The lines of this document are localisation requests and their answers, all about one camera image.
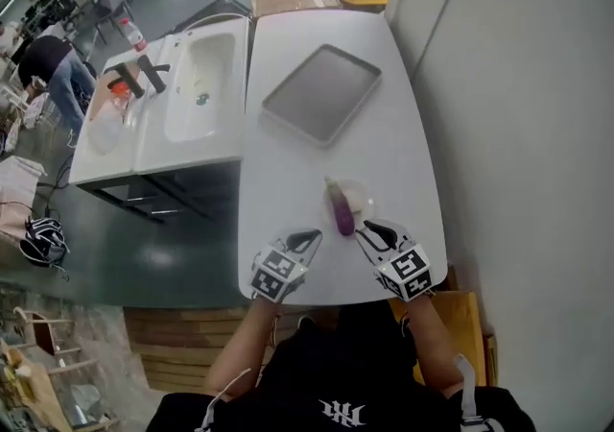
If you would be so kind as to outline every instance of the blue jeans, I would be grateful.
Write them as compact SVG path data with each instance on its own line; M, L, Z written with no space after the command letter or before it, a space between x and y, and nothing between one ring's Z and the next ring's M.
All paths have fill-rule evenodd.
M79 60L75 50L71 50L64 57L49 80L49 95L59 108L59 112L64 120L68 122L68 126L72 129L73 133L79 136L85 116L81 108L79 108L79 103L77 103L77 98L70 81L80 85L91 99L96 87L96 80L89 73L87 67L83 65L82 61Z

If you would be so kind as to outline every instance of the black shirt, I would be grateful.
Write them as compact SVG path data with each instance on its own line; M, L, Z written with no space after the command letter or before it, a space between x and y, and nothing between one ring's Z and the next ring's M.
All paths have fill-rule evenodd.
M211 432L460 430L462 392L446 400L416 383L407 362L385 346L365 358L337 335L301 332L278 346L254 390L216 403ZM478 414L507 432L534 431L507 390L478 388L475 396ZM166 395L147 432L193 432L212 399Z
M68 41L55 36L35 39L19 61L19 80L24 87L32 82L32 76L49 83L59 63L73 49Z

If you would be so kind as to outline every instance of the metal tray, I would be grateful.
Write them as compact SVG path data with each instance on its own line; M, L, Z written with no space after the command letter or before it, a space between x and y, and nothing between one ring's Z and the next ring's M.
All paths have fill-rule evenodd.
M380 82L382 71L324 44L264 100L268 115L329 146Z

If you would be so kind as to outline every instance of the plastic bottle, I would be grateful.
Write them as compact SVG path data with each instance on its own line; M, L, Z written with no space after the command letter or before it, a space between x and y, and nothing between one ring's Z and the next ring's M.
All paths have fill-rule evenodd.
M143 37L143 34L136 27L136 24L126 17L125 19L122 19L122 27L124 29L124 35L134 49L137 52L143 51L147 46L147 39Z

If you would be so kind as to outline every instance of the purple eggplant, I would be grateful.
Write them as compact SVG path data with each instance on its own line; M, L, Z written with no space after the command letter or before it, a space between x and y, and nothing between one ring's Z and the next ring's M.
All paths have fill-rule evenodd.
M347 198L336 181L330 178L324 178L324 180L326 181L326 191L335 214L337 229L341 235L351 236L354 233L354 216L352 215Z

